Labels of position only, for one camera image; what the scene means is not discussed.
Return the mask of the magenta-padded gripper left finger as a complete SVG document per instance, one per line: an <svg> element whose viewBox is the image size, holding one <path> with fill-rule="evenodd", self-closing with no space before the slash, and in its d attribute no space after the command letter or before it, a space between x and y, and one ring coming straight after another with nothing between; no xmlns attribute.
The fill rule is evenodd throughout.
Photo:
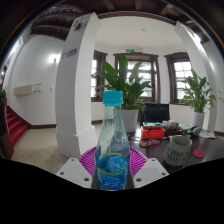
<svg viewBox="0 0 224 224"><path fill-rule="evenodd" d="M91 148L79 158L69 158L57 176L83 188L91 188L95 174L95 150Z"/></svg>

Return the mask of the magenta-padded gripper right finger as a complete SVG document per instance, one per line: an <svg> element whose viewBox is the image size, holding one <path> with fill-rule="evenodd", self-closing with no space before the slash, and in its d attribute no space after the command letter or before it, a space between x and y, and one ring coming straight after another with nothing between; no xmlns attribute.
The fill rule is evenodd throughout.
<svg viewBox="0 0 224 224"><path fill-rule="evenodd" d="M169 175L156 158L148 159L133 147L130 151L130 174L134 188L141 188Z"/></svg>

